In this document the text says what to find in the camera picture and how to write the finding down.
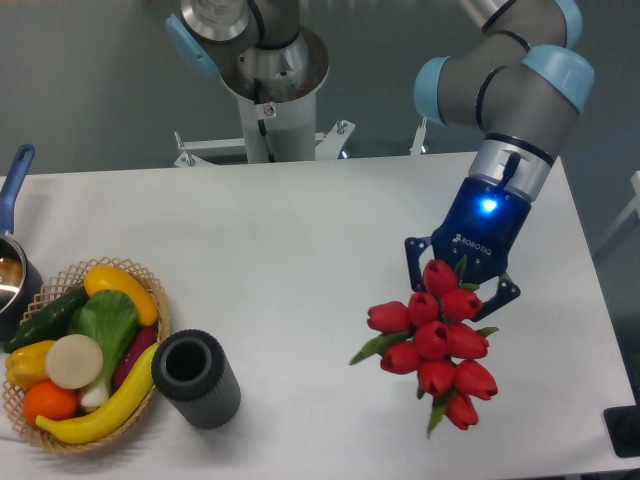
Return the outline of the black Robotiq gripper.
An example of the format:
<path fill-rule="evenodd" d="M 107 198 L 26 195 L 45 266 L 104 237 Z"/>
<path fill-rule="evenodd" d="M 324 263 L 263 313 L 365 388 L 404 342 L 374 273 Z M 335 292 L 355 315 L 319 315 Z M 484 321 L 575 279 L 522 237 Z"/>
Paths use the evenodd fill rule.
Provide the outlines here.
<path fill-rule="evenodd" d="M 404 240 L 409 282 L 413 291 L 426 291 L 422 256 L 440 259 L 455 267 L 467 259 L 462 279 L 482 284 L 498 276 L 496 292 L 472 319 L 480 322 L 521 295 L 521 289 L 506 271 L 508 255 L 531 204 L 506 190 L 480 179 L 466 178 L 454 198 L 443 224 L 432 236 Z"/>

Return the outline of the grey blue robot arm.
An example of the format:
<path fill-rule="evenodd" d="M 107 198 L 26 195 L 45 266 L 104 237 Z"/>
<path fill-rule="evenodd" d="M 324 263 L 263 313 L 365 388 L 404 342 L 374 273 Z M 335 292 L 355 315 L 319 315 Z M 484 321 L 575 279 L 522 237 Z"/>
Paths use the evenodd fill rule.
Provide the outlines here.
<path fill-rule="evenodd" d="M 467 284 L 495 280 L 485 317 L 517 298 L 508 255 L 594 83 L 574 51 L 582 16 L 572 1 L 466 1 L 483 34 L 460 58 L 438 57 L 413 88 L 426 121 L 475 127 L 484 136 L 443 223 L 408 238 L 411 286 L 421 291 L 424 251 Z M 316 131 L 316 94 L 329 71 L 323 41 L 296 1 L 185 1 L 165 23 L 184 61 L 219 77 L 236 97 L 251 163 L 320 160 L 343 145 Z"/>

